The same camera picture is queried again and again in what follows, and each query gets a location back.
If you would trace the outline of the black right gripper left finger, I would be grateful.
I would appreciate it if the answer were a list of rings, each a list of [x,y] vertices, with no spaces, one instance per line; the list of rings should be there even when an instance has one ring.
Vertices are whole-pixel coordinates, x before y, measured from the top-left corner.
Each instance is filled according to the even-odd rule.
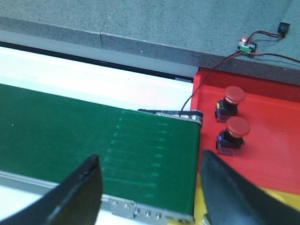
[[[98,155],[88,157],[56,188],[2,225],[93,225],[103,194]]]

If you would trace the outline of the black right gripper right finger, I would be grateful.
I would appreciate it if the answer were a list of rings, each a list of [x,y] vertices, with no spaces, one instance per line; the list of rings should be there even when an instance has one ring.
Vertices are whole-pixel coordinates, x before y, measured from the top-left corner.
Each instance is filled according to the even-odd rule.
[[[298,225],[300,212],[249,182],[211,150],[202,152],[201,183],[213,225]]]

